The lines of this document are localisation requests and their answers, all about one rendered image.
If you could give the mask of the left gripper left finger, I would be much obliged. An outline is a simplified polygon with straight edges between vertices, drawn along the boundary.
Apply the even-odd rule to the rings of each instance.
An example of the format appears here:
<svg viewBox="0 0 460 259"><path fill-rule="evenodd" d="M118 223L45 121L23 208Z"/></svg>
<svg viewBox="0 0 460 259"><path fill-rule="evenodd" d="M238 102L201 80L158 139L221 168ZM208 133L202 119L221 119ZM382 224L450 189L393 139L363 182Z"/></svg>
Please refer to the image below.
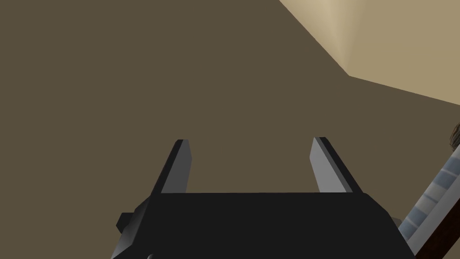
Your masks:
<svg viewBox="0 0 460 259"><path fill-rule="evenodd" d="M185 193L191 165L192 155L189 140L177 140L151 193L153 195L159 193Z"/></svg>

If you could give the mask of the grey tiled counter with brown base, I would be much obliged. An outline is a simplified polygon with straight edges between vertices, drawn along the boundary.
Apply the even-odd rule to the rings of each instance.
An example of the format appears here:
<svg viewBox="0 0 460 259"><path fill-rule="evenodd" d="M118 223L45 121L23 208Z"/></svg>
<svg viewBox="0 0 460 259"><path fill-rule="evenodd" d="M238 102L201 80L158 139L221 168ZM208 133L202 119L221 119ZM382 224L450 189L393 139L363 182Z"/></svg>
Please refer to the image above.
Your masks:
<svg viewBox="0 0 460 259"><path fill-rule="evenodd" d="M460 238L460 147L399 226L416 259L443 259Z"/></svg>

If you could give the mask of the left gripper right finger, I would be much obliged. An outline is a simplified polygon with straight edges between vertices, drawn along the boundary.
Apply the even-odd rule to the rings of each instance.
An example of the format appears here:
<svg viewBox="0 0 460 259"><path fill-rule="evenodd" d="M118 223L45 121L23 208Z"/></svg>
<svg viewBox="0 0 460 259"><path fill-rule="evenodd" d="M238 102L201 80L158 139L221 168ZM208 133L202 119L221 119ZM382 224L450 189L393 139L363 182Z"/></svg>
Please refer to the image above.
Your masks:
<svg viewBox="0 0 460 259"><path fill-rule="evenodd" d="M326 137L313 138L310 163L320 192L363 192Z"/></svg>

